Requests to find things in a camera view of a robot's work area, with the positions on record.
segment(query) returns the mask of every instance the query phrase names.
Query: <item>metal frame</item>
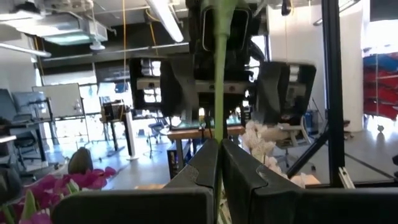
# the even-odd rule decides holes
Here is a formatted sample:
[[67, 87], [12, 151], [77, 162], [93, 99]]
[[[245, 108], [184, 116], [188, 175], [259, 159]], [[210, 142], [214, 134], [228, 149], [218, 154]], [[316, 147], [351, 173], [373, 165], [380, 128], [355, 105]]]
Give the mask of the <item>metal frame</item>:
[[[314, 144], [288, 170], [295, 175], [308, 160], [328, 141], [329, 184], [310, 185], [307, 188], [343, 187], [340, 167], [345, 167], [343, 126], [343, 89], [341, 84], [340, 15], [338, 1], [322, 0], [323, 44], [325, 54], [326, 110], [328, 120], [325, 131]], [[355, 182], [356, 188], [398, 187], [398, 180]]]

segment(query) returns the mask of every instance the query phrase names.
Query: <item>whiteboard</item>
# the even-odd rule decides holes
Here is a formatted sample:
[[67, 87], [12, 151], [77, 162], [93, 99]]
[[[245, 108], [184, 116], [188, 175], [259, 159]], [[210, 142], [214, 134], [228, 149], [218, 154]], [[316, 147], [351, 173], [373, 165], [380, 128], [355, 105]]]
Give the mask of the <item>whiteboard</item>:
[[[78, 83], [33, 86], [33, 91], [43, 92], [51, 100], [54, 118], [84, 115]], [[50, 118], [49, 110], [39, 111], [41, 118]]]

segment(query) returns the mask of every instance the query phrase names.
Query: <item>ceiling light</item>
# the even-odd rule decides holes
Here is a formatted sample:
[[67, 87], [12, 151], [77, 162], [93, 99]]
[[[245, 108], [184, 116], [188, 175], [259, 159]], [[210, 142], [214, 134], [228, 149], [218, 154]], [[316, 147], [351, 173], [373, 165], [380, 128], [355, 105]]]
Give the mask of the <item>ceiling light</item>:
[[[356, 3], [358, 3], [360, 0], [350, 0], [348, 2], [345, 2], [344, 4], [342, 4], [339, 7], [339, 13], [342, 13], [343, 11], [347, 10], [348, 8], [350, 8], [351, 6], [355, 5]], [[319, 19], [316, 22], [313, 23], [314, 26], [320, 26], [322, 25], [323, 20]]]
[[167, 32], [176, 42], [184, 40], [181, 30], [169, 9], [168, 0], [146, 0], [157, 18], [161, 21]]
[[19, 51], [19, 52], [32, 54], [32, 55], [36, 55], [36, 56], [40, 56], [40, 57], [51, 57], [51, 53], [50, 52], [26, 49], [26, 48], [23, 48], [23, 47], [18, 47], [18, 46], [4, 44], [4, 43], [0, 43], [0, 47], [4, 48], [4, 49], [16, 50], [16, 51]]
[[40, 14], [20, 10], [15, 13], [0, 14], [0, 21], [10, 21], [15, 19], [42, 19]]

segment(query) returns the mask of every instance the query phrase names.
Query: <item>concrete floor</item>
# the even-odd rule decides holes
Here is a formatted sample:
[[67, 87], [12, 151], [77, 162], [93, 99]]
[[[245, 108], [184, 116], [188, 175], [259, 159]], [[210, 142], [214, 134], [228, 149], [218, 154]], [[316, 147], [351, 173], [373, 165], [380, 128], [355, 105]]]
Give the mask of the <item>concrete floor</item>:
[[[385, 130], [382, 134], [377, 130], [377, 124], [384, 126]], [[354, 138], [345, 143], [345, 151], [349, 155], [346, 156], [346, 168], [353, 181], [387, 180], [398, 170], [391, 160], [392, 156], [398, 154], [398, 125], [395, 122], [382, 118], [376, 121], [370, 118], [366, 123], [366, 130], [354, 133]], [[125, 140], [119, 140], [119, 145], [124, 146]], [[51, 147], [47, 151], [49, 162], [63, 162], [63, 156], [72, 156], [80, 146], [82, 145], [69, 144]], [[171, 146], [170, 141], [163, 137], [162, 142], [152, 146], [156, 151], [150, 159], [145, 153], [149, 151], [146, 139], [137, 138], [136, 154], [140, 158], [131, 162], [127, 160], [129, 158], [127, 149], [121, 150], [112, 157], [106, 157], [107, 153], [113, 150], [111, 142], [95, 142], [88, 145], [88, 148], [91, 149], [95, 167], [111, 166], [119, 171], [118, 175], [109, 182], [107, 189], [133, 189], [138, 185], [166, 184], [170, 181], [166, 153]], [[289, 153], [299, 156], [306, 148], [290, 149]], [[276, 149], [274, 153], [278, 155], [283, 154], [284, 151]], [[323, 146], [310, 162], [315, 164], [317, 171], [312, 172], [310, 164], [307, 164], [301, 172], [314, 174], [321, 183], [328, 183], [328, 147]]]

